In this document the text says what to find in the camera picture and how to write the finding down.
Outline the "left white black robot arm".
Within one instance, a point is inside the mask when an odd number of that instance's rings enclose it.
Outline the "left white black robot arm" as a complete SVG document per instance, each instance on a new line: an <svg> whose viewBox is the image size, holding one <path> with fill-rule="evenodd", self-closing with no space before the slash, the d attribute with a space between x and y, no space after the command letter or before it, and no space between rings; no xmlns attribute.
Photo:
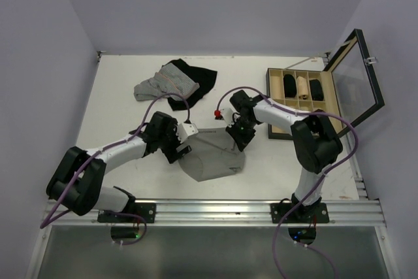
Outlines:
<svg viewBox="0 0 418 279"><path fill-rule="evenodd" d="M178 123L163 112L119 141L101 148L68 149L46 187L46 194L71 212L83 216L91 210L110 211L121 222L134 218L136 206L129 192L103 186L106 174L160 150L170 164L190 153L185 142L198 134L190 121Z"/></svg>

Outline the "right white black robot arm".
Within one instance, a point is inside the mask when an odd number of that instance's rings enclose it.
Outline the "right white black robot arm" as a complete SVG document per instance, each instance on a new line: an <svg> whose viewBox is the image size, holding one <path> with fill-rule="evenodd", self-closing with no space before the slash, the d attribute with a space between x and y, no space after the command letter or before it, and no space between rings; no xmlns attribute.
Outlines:
<svg viewBox="0 0 418 279"><path fill-rule="evenodd" d="M292 217L305 222L321 199L325 169L342 152L342 143L328 116L321 111L297 110L259 95L239 90L230 98L233 108L217 108L215 117L227 124L226 132L242 152L255 136L255 126L266 123L285 131L293 140L302 170L292 195Z"/></svg>

